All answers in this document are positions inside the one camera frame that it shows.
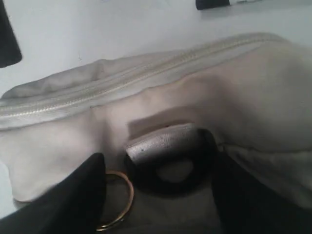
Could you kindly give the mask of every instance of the white surface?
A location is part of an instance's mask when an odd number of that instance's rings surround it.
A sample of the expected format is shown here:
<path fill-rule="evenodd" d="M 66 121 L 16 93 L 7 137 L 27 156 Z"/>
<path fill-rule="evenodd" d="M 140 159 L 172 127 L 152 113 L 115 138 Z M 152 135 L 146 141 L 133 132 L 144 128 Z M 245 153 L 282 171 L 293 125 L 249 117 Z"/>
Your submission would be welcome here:
<path fill-rule="evenodd" d="M 7 89 L 97 59 L 273 32 L 312 47 L 311 0 L 263 0 L 199 12 L 195 0 L 5 0 L 23 60 L 0 69 Z M 14 211 L 0 165 L 0 217 Z"/>

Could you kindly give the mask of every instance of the gold ring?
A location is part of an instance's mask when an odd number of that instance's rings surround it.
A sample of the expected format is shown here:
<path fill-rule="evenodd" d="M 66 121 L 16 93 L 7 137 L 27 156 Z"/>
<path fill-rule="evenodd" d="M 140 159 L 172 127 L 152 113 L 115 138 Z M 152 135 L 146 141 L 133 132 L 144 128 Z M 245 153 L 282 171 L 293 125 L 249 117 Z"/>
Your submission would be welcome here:
<path fill-rule="evenodd" d="M 119 171 L 106 171 L 106 174 L 118 176 L 118 177 L 120 177 L 126 181 L 128 187 L 129 187 L 129 200 L 128 200 L 128 203 L 127 203 L 125 209 L 117 216 L 117 218 L 115 218 L 113 221 L 111 221 L 107 224 L 101 224 L 97 228 L 98 232 L 102 232 L 104 230 L 107 230 L 107 229 L 111 228 L 112 226 L 116 225 L 117 223 L 121 222 L 123 220 L 123 218 L 127 215 L 127 213 L 130 211 L 132 203 L 133 203 L 133 198 L 135 196 L 133 185 L 125 173 L 122 173 Z"/>

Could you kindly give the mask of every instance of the cream leather bag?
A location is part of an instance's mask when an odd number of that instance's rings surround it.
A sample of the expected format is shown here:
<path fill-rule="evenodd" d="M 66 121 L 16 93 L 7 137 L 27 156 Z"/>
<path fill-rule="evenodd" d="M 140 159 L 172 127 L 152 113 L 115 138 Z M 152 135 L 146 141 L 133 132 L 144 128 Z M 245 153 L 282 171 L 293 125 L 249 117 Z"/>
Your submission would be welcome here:
<path fill-rule="evenodd" d="M 127 142 L 172 122 L 209 129 L 261 183 L 312 207 L 312 52 L 271 34 L 99 60 L 15 87 L 0 101 L 0 160 L 14 198 L 32 201 L 95 152 L 123 171 Z M 174 200 L 138 191 L 127 222 L 207 217 L 218 223 L 209 182 Z"/>

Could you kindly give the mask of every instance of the zipper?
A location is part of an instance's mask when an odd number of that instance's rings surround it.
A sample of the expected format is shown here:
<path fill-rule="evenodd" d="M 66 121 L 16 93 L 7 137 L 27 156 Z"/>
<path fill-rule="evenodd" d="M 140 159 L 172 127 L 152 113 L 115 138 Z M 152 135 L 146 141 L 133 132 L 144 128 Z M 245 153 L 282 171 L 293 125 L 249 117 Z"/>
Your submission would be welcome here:
<path fill-rule="evenodd" d="M 40 101 L 33 101 L 23 104 L 7 105 L 0 107 L 0 119 L 8 117 L 18 117 L 31 115 L 61 108 L 71 105 L 77 105 L 82 102 L 101 98 L 111 92 L 124 88 L 127 85 L 150 78 L 152 76 L 164 73 L 173 68 L 182 66 L 185 63 L 208 57 L 216 53 L 220 53 L 229 49 L 233 49 L 242 45 L 268 42 L 268 41 L 285 41 L 279 36 L 267 33 L 245 34 L 236 37 L 230 37 L 217 42 L 211 42 L 198 48 L 190 49 L 173 57 L 164 58 L 157 62 L 130 69 L 123 74 L 114 74 L 102 83 L 96 85 L 82 85 L 79 91 L 60 97 L 50 97 Z M 107 86 L 108 81 L 118 79 L 119 82 Z"/>

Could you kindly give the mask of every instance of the black object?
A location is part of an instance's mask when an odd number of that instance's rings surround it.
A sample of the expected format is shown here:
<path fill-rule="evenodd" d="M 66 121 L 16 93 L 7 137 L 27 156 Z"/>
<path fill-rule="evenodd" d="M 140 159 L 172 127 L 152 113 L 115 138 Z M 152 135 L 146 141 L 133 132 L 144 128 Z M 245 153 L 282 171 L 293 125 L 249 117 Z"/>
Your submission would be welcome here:
<path fill-rule="evenodd" d="M 230 5 L 229 0 L 196 0 L 197 10 L 205 10 L 229 5 Z"/>
<path fill-rule="evenodd" d="M 22 55 L 9 19 L 7 17 L 3 1 L 0 0 L 0 68 L 20 62 Z"/>
<path fill-rule="evenodd" d="M 170 136 L 165 140 L 159 140 L 168 135 Z M 138 145 L 134 145 L 135 150 L 139 151 L 126 156 L 128 175 L 134 185 L 145 192 L 165 196 L 185 195 L 198 187 L 206 178 L 205 175 L 210 171 L 216 156 L 217 148 L 213 135 L 203 129 L 190 129 L 189 132 L 183 129 L 179 132 L 175 129 L 156 136 L 157 139 L 154 136 L 147 139 L 153 145 L 148 143 L 146 148 L 145 142 L 140 138 Z M 173 183 L 158 176 L 158 168 L 182 159 L 193 163 L 193 170 L 183 181 Z"/>
<path fill-rule="evenodd" d="M 0 220 L 0 233 L 94 234 L 105 195 L 104 157 L 94 154 L 38 200 Z"/>
<path fill-rule="evenodd" d="M 311 234 L 312 210 L 267 188 L 226 154 L 214 165 L 212 189 L 227 234 Z"/>

